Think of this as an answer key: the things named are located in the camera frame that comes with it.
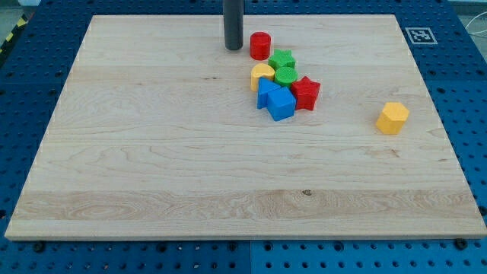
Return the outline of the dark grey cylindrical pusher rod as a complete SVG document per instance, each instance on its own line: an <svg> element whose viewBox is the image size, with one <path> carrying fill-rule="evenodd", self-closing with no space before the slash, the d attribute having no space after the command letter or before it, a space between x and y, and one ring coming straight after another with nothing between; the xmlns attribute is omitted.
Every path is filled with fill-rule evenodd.
<svg viewBox="0 0 487 274"><path fill-rule="evenodd" d="M225 48L239 50L244 43L244 0L223 0L222 8Z"/></svg>

